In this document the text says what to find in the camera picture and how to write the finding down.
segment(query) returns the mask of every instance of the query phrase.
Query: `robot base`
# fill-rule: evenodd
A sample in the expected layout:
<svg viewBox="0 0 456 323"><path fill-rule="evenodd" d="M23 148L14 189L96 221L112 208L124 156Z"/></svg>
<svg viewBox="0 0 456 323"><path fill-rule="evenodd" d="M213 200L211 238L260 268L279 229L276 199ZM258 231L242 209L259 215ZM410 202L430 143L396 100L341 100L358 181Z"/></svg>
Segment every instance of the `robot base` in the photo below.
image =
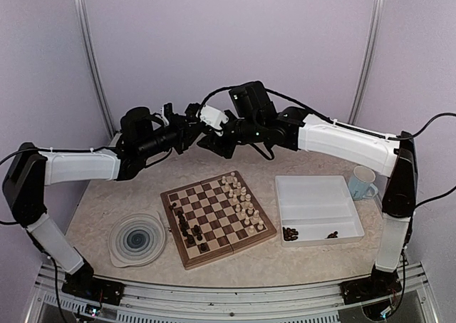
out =
<svg viewBox="0 0 456 323"><path fill-rule="evenodd" d="M402 291L398 272L381 272L375 268L370 277L341 283L343 302L346 305L389 296Z"/></svg>

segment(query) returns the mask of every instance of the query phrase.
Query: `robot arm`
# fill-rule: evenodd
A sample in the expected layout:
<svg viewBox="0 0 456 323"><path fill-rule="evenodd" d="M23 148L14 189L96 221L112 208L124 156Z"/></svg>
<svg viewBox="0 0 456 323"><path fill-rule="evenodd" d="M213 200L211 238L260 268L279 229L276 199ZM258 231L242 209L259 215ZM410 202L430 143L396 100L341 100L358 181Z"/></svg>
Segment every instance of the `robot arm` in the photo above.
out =
<svg viewBox="0 0 456 323"><path fill-rule="evenodd" d="M349 160L388 177L382 202L383 234L371 276L342 286L347 304L400 291L397 266L411 235L415 210L417 167L413 139L364 130L326 120L305 108L277 113L261 82L229 92L238 118L230 111L201 109L200 119L214 128L200 147L230 158L236 145L263 143L291 150L316 151ZM409 138L402 132L400 138Z"/></svg>
<svg viewBox="0 0 456 323"><path fill-rule="evenodd" d="M174 114L170 104L161 115L151 115L147 108L139 107L120 121L122 135L114 148L80 153L38 150L31 143L20 147L30 150L15 157L4 179L3 192L14 218L37 248L66 271L62 290L95 301L103 293L104 302L118 305L123 285L93 277L93 268L47 215L44 186L74 180L130 180L150 166L148 158L172 148L182 154L205 133L197 144L225 158L232 157L237 145L263 143L269 151L278 145L334 155L389 177L383 198L383 237L372 275L366 286L357 281L355 286L344 287L343 292L360 301L389 294L394 286L399 291L396 268L410 237L415 209L413 140L399 142L394 140L395 135L341 124L305 108L288 107L277 113L258 81L233 88L229 94L239 117L209 106L200 108L197 103L188 106L185 116ZM154 129L152 122L160 127ZM403 138L408 136L406 132L401 134Z"/></svg>

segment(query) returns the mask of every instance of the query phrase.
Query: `chess pawn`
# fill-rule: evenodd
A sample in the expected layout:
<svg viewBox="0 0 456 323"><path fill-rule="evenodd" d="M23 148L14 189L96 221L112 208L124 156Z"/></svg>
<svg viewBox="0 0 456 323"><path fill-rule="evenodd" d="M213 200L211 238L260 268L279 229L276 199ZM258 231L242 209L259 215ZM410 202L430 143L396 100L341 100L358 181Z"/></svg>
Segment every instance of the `chess pawn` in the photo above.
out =
<svg viewBox="0 0 456 323"><path fill-rule="evenodd" d="M253 214L254 212L254 205L252 203L249 203L249 210L247 211L249 215Z"/></svg>

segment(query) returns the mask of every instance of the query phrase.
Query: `mug handle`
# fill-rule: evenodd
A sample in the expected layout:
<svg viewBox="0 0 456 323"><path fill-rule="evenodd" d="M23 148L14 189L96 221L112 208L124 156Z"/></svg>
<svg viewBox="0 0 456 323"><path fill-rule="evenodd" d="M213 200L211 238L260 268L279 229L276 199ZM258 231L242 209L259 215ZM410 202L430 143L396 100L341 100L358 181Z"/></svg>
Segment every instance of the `mug handle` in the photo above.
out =
<svg viewBox="0 0 456 323"><path fill-rule="evenodd" d="M370 200L371 198L374 198L376 195L378 195L378 188L374 185L374 184L370 184L369 186L369 189L367 192L369 192L369 190L372 190L373 191L373 194L372 195L368 195L367 193L364 195L363 198L365 198L366 200Z"/></svg>

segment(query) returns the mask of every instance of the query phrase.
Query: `chessboard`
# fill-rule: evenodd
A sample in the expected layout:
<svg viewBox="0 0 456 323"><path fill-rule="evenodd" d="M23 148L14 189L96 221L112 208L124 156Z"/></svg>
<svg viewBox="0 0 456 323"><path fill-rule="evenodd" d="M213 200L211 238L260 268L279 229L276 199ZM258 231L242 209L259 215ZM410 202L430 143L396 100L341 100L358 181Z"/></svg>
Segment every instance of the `chessboard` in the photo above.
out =
<svg viewBox="0 0 456 323"><path fill-rule="evenodd" d="M277 230L239 172L161 194L186 270L273 238Z"/></svg>

